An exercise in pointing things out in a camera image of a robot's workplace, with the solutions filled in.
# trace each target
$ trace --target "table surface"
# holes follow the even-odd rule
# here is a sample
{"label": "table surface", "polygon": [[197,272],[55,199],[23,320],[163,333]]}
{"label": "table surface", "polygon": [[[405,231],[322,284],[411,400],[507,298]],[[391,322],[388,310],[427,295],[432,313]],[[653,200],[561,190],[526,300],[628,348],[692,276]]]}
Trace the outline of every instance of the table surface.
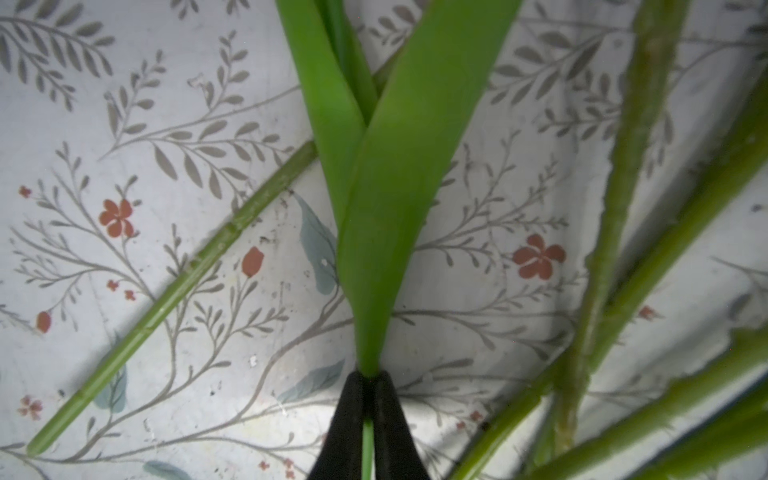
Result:
{"label": "table surface", "polygon": [[[525,2],[439,190],[382,359],[434,478],[573,332],[638,3]],[[754,81],[768,48],[764,3],[693,3],[621,271],[669,223]],[[347,4],[377,67],[426,0]],[[355,363],[317,163],[48,452],[23,449],[311,138],[273,2],[4,0],[0,63],[0,478],[304,477]],[[581,438],[768,313],[766,173],[637,313],[594,378]],[[621,478],[723,401],[584,478]],[[483,478],[509,478],[534,427],[532,418]],[[709,478],[766,478],[767,458],[753,453]]]}

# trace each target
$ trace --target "red petal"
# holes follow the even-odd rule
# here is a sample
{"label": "red petal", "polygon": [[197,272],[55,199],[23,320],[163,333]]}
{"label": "red petal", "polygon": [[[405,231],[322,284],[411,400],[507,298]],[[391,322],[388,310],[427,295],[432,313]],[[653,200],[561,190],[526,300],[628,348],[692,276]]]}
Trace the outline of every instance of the red petal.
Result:
{"label": "red petal", "polygon": [[41,332],[46,333],[48,329],[51,328],[51,315],[49,315],[48,312],[38,313],[38,319],[35,326],[37,326],[38,330]]}
{"label": "red petal", "polygon": [[107,227],[107,233],[109,233],[110,237],[118,238],[121,233],[123,233],[123,225],[120,223],[120,221],[114,222],[112,225]]}
{"label": "red petal", "polygon": [[98,221],[102,225],[108,225],[117,219],[118,218],[113,213],[110,213],[110,212],[101,212],[101,215],[98,216]]}
{"label": "red petal", "polygon": [[128,218],[133,212],[134,209],[131,206],[131,202],[123,199],[123,201],[120,202],[120,218]]}
{"label": "red petal", "polygon": [[536,273],[538,273],[538,261],[520,267],[520,276],[523,278],[532,278]]}
{"label": "red petal", "polygon": [[544,251],[544,256],[549,260],[557,260],[563,263],[565,261],[565,250],[560,245],[552,245]]}
{"label": "red petal", "polygon": [[538,275],[543,280],[549,280],[552,276],[552,262],[543,259],[538,261]]}
{"label": "red petal", "polygon": [[118,205],[112,200],[104,200],[104,209],[110,214],[113,214],[115,216],[117,216],[120,213],[120,211],[118,210]]}
{"label": "red petal", "polygon": [[540,251],[544,251],[544,239],[541,238],[541,235],[538,233],[534,233],[530,237],[528,237],[528,245],[532,247],[538,248]]}
{"label": "red petal", "polygon": [[243,257],[243,273],[245,273],[248,278],[251,278],[259,273],[263,261],[264,254],[261,253],[261,250],[256,247],[251,247],[245,257]]}
{"label": "red petal", "polygon": [[125,227],[125,236],[131,238],[134,235],[134,226],[128,220],[123,220],[123,227]]}
{"label": "red petal", "polygon": [[512,254],[512,261],[518,265],[528,263],[538,257],[538,252],[530,247],[519,248]]}

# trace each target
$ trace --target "blue leaf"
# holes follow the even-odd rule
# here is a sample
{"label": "blue leaf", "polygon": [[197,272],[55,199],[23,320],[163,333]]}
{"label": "blue leaf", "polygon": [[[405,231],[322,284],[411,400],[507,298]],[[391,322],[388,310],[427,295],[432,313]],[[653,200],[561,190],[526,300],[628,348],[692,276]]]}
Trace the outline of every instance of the blue leaf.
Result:
{"label": "blue leaf", "polygon": [[114,378],[105,386],[94,399],[94,405],[112,413],[120,413],[125,410],[125,389],[128,386],[128,371],[123,368],[118,370]]}
{"label": "blue leaf", "polygon": [[277,401],[281,403],[298,402],[315,395],[321,390],[328,389],[339,379],[343,368],[344,359],[341,359],[333,365],[314,369],[299,380],[296,385],[281,393],[277,397]]}
{"label": "blue leaf", "polygon": [[165,480],[192,480],[192,477],[187,475],[184,470],[174,467],[170,463],[157,460],[150,460],[145,463],[144,471],[156,477],[165,478]]}
{"label": "blue leaf", "polygon": [[301,206],[301,246],[315,271],[317,291],[328,295],[336,286],[336,236],[301,197],[294,197]]}

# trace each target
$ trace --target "floral tablecloth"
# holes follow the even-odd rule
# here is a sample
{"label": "floral tablecloth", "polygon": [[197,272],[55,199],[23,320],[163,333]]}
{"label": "floral tablecloth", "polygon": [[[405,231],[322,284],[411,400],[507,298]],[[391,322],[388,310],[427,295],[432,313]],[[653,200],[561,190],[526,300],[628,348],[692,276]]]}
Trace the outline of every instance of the floral tablecloth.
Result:
{"label": "floral tablecloth", "polygon": [[[382,360],[434,478],[573,332],[638,3],[525,2],[446,174]],[[406,41],[426,4],[347,2],[372,66]],[[686,197],[768,56],[766,15],[758,0],[693,2],[623,271]],[[355,363],[318,164],[48,452],[24,450],[311,137],[273,2],[0,0],[0,65],[0,478],[306,476]],[[768,313],[766,173],[637,313],[595,377],[580,437]],[[511,476],[539,416],[483,478]],[[678,419],[584,478],[621,478],[694,421]],[[766,478],[766,458],[709,478]]]}

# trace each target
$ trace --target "floral pattern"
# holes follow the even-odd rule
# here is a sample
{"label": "floral pattern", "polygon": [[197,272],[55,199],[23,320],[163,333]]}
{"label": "floral pattern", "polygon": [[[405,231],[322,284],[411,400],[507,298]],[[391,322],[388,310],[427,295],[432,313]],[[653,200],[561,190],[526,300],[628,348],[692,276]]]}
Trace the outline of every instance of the floral pattern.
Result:
{"label": "floral pattern", "polygon": [[[637,7],[586,3],[524,2],[392,313],[382,363],[433,478],[573,334]],[[403,45],[427,4],[355,4],[370,58]],[[717,106],[745,91],[748,68],[766,57],[758,4],[692,4],[635,193],[625,270],[642,250],[635,239],[667,222],[654,217],[659,202],[674,209],[667,192],[691,188],[703,166],[691,151],[717,136]],[[702,18],[727,22],[715,31]],[[0,131],[4,475],[305,478],[311,469],[355,363],[318,165],[245,229],[57,448],[25,454],[43,405],[52,415],[75,394],[311,136],[279,24],[272,0],[0,2],[0,110],[13,119]],[[585,437],[700,365],[678,343],[702,331],[722,340],[768,315],[760,182],[637,312],[584,401]],[[685,431],[690,419],[679,420],[652,443]],[[649,454],[618,455],[586,478],[628,474]],[[497,455],[482,480],[509,478],[520,461]],[[757,480],[765,469],[761,452],[717,474]]]}

